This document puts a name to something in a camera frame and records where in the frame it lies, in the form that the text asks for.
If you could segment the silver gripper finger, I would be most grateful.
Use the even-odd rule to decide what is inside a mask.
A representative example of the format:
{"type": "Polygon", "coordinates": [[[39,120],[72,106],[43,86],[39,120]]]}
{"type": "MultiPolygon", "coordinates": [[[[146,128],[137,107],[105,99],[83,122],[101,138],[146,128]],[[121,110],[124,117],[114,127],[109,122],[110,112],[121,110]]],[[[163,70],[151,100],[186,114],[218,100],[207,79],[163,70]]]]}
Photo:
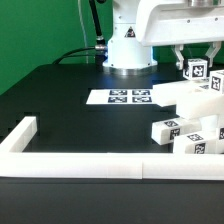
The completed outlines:
{"type": "Polygon", "coordinates": [[[219,50],[221,49],[221,45],[222,45],[221,41],[212,42],[210,44],[210,47],[206,52],[206,57],[208,58],[209,65],[213,64],[213,60],[214,60],[215,56],[217,55],[217,53],[219,52],[219,50]]]}
{"type": "Polygon", "coordinates": [[[183,49],[183,44],[174,45],[172,47],[173,53],[176,57],[176,67],[178,70],[182,70],[184,68],[184,56],[182,54],[183,49]]]}

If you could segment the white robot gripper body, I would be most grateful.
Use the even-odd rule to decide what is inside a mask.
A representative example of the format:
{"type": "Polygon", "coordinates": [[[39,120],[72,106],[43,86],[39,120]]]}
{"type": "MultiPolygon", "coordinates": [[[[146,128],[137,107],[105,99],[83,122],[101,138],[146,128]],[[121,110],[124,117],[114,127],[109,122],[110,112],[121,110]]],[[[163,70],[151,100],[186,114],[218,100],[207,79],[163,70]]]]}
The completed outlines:
{"type": "Polygon", "coordinates": [[[224,0],[191,7],[188,0],[140,0],[136,38],[143,46],[224,41],[224,0]]]}

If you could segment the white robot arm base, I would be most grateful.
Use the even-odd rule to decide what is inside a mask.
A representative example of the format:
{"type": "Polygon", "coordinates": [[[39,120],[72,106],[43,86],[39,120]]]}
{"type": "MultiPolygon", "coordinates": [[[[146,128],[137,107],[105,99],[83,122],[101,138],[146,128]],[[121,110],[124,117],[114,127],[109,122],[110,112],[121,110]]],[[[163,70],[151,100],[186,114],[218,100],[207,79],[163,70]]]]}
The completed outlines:
{"type": "Polygon", "coordinates": [[[136,39],[136,14],[140,0],[113,0],[113,34],[107,44],[104,67],[145,69],[156,66],[153,49],[136,39]]]}

